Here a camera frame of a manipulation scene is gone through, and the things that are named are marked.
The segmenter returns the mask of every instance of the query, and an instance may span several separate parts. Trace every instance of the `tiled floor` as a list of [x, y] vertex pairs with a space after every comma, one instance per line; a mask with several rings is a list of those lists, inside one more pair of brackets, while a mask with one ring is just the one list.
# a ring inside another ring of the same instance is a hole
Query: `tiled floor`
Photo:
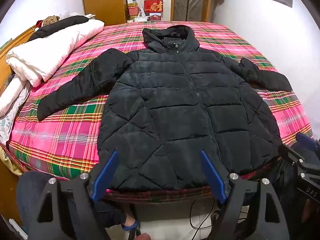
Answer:
[[[192, 200], [173, 203], [136, 205], [137, 215], [141, 222], [141, 232], [148, 233], [152, 240], [191, 240], [196, 230], [190, 226], [189, 212]], [[209, 214], [213, 199], [199, 199], [195, 202], [191, 222], [195, 227]], [[203, 223], [202, 227], [210, 226], [210, 217]], [[206, 238], [211, 228], [198, 231], [194, 240]], [[128, 239], [121, 226], [109, 228], [108, 233], [112, 240]]]

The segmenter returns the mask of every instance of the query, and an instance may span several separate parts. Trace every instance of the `metal screw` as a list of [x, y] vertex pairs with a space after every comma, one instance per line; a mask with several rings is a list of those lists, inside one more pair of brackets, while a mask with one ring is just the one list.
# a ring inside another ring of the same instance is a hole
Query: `metal screw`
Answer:
[[49, 184], [55, 184], [56, 181], [57, 181], [56, 178], [51, 178], [51, 179], [49, 179]]
[[80, 179], [87, 179], [89, 177], [89, 174], [88, 173], [82, 173], [80, 175]]
[[238, 176], [238, 174], [236, 174], [236, 173], [231, 173], [231, 174], [230, 174], [230, 178], [231, 178], [231, 179], [238, 179], [239, 176]]
[[268, 185], [268, 184], [270, 183], [270, 181], [269, 181], [267, 178], [263, 178], [263, 179], [262, 179], [262, 183], [263, 183], [264, 185]]

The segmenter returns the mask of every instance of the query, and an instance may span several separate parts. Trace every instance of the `black puffer jacket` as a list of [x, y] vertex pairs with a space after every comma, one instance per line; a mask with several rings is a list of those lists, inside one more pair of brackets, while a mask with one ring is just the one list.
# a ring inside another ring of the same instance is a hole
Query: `black puffer jacket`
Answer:
[[285, 76], [202, 49], [187, 26], [143, 30], [148, 49], [108, 49], [70, 82], [43, 98], [41, 121], [98, 93], [109, 93], [99, 155], [120, 153], [113, 189], [157, 190], [206, 185], [199, 153], [246, 173], [278, 155], [279, 129], [247, 83], [292, 90]]

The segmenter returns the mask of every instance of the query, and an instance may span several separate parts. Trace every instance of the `red gift box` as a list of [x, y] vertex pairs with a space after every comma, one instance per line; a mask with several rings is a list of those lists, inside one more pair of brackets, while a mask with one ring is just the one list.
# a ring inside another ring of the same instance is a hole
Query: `red gift box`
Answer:
[[163, 12], [163, 0], [145, 0], [144, 11], [150, 12]]

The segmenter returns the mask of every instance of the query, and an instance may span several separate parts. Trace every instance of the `jacket collar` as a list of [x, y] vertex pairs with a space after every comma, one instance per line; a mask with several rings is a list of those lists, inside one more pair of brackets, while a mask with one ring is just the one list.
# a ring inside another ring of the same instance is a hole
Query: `jacket collar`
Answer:
[[193, 30], [185, 25], [175, 25], [165, 30], [143, 29], [142, 35], [145, 46], [158, 53], [177, 50], [192, 52], [200, 46]]

